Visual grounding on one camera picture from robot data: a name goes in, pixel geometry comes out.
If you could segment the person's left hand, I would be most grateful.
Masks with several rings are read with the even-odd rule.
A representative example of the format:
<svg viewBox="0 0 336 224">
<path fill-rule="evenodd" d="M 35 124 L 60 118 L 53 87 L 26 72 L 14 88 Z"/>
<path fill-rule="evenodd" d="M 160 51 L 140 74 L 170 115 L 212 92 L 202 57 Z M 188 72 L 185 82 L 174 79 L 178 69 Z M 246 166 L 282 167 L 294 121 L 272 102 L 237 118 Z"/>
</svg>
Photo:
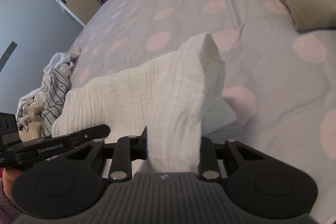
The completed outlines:
<svg viewBox="0 0 336 224">
<path fill-rule="evenodd" d="M 3 192 L 6 198 L 13 202 L 13 196 L 11 192 L 11 188 L 15 182 L 15 180 L 22 174 L 21 170 L 15 168 L 5 168 L 2 173 L 3 179 Z"/>
</svg>

